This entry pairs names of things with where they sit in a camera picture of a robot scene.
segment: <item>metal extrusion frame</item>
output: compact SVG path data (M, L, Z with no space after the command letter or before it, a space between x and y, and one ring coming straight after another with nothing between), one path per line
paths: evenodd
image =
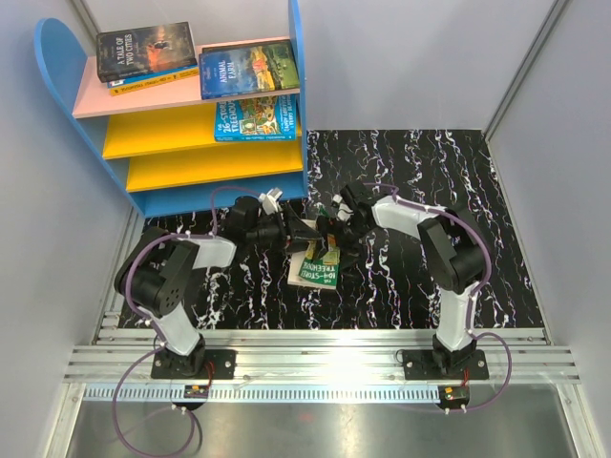
M115 323L116 313L106 315ZM507 340L514 362L512 385L554 385L579 457L603 457L604 451L585 403L569 348L547 344L542 329L496 329ZM395 359L398 349L431 347L432 330L204 332L210 348L238 351L236 379L213 385L208 402L432 404L444 382L406 382ZM65 456L82 401L109 401L127 367L149 352L149 329L102 327L95 345L74 349L65 376L66 389L46 456ZM505 351L481 341L491 381L505 378ZM184 386L205 380L151 380L150 362L137 367L119 392L120 401L184 401Z

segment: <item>green book cover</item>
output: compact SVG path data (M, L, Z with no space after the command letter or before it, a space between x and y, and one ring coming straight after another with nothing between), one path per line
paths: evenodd
M340 250L332 235L327 236L328 252L319 260L314 260L316 244L312 242L305 253L305 259L299 269L299 277L326 288L335 288L340 270Z

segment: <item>yellow shelf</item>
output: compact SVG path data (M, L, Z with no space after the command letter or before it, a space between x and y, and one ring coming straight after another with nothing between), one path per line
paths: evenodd
M301 140L217 143L198 148L130 159L130 193L245 177L260 177L304 169Z
M217 104L110 116L105 159L119 159L215 146Z

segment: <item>metal floor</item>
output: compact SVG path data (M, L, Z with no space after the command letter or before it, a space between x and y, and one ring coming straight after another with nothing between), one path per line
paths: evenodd
M474 386L473 403L492 395ZM179 448L186 418L164 412L147 422L158 403L121 403L123 429L134 446L152 454ZM108 402L86 401L67 456L131 457L115 438ZM439 413L433 406L221 404L196 411L203 431L184 456L201 458L576 457L569 428L552 385L510 386L496 404L479 412Z

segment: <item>black marble surface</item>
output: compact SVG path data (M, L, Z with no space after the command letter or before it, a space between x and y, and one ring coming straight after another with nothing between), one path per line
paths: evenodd
M410 200L450 205L466 199L493 249L495 271L482 290L477 327L542 327L542 318L517 244L495 168L479 131L308 132L309 198L294 203L304 217L329 206L355 179L397 185ZM220 210L221 219L227 209ZM209 212L146 221L170 231L206 233ZM253 247L229 269L195 271L185 308L199 328L341 329L428 328L439 317L420 244L376 230L355 278L337 291L286 283L288 259ZM141 326L125 305L120 327Z

